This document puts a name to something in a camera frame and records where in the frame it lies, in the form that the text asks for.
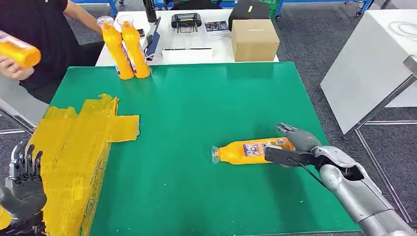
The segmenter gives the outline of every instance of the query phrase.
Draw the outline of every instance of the person's hand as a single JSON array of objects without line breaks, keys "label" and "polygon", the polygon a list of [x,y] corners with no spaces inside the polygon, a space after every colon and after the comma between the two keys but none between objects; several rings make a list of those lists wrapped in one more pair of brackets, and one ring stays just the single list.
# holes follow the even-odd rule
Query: person's hand
[{"label": "person's hand", "polygon": [[12,80],[25,80],[33,74],[33,67],[20,67],[13,59],[0,55],[0,72]]}]

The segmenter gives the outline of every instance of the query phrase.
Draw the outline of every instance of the clear bottle cap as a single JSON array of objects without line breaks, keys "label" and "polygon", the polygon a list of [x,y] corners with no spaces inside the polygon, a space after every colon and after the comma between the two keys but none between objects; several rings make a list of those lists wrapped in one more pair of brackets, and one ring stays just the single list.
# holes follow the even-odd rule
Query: clear bottle cap
[{"label": "clear bottle cap", "polygon": [[132,27],[133,26],[133,17],[131,15],[122,15],[118,18],[118,24],[121,27]]},{"label": "clear bottle cap", "polygon": [[220,149],[218,147],[215,147],[215,146],[211,147],[211,161],[214,164],[217,164],[220,161],[219,152],[220,152]]},{"label": "clear bottle cap", "polygon": [[97,19],[97,24],[101,27],[102,30],[109,30],[113,27],[115,21],[111,16],[102,16]]}]

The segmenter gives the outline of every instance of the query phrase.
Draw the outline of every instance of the green crate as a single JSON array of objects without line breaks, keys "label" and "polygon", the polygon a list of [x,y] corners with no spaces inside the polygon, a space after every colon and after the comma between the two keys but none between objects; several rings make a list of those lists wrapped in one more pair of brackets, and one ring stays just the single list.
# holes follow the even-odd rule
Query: green crate
[{"label": "green crate", "polygon": [[260,2],[269,3],[269,4],[276,4],[278,5],[279,0],[258,0]]},{"label": "green crate", "polygon": [[258,0],[258,1],[268,4],[268,8],[269,8],[268,17],[271,19],[272,22],[275,22],[276,9],[278,8],[278,4],[280,0]]},{"label": "green crate", "polygon": [[269,9],[268,17],[271,19],[272,22],[275,22],[276,20],[276,8],[275,9]]}]

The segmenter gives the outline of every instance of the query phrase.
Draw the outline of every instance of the yellow plastic sheet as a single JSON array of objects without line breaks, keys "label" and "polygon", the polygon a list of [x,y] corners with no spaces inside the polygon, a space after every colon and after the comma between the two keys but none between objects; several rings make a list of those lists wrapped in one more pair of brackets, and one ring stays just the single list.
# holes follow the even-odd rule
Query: yellow plastic sheet
[{"label": "yellow plastic sheet", "polygon": [[[135,140],[139,116],[116,116],[118,99],[102,94],[73,108],[50,107],[30,143],[43,151],[41,175],[48,201],[46,231],[51,236],[87,236],[100,196],[110,143]],[[10,217],[0,207],[0,229]]]}]

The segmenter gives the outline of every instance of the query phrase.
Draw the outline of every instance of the white table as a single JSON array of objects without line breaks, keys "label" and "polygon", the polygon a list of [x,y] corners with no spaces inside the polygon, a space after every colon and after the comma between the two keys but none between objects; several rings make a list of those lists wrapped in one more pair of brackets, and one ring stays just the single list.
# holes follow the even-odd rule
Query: white table
[{"label": "white table", "polygon": [[[399,23],[392,22],[417,25],[417,10],[366,11],[321,82],[321,88],[343,134],[356,133],[402,217],[410,222],[394,187],[359,130],[364,124],[417,124],[417,120],[369,121],[385,107],[417,107],[417,38],[393,32],[399,31]],[[403,26],[403,30],[417,34],[417,29]]]},{"label": "white table", "polygon": [[[201,63],[235,63],[232,42],[230,38],[218,39],[216,36],[205,32],[204,22],[226,21],[228,22],[231,9],[221,10],[183,10],[183,11],[157,11],[156,15],[161,17],[161,22],[157,32],[161,35],[158,45],[162,48],[182,47],[206,47],[212,48],[212,57],[199,57],[198,55],[190,56],[183,55],[175,59],[154,59],[148,61],[149,65],[167,65],[167,64],[201,64]],[[176,29],[171,27],[171,17],[174,14],[181,13],[198,13],[201,16],[203,24],[198,27],[198,33],[177,33]],[[121,31],[120,25],[117,24],[117,19],[121,15],[133,16],[133,26],[138,29],[144,29],[147,34],[153,25],[148,23],[146,13],[144,11],[125,11],[119,12],[115,20],[115,28]],[[141,38],[141,45],[145,42],[145,37]],[[97,60],[96,66],[112,66],[114,61],[106,46]]]}]

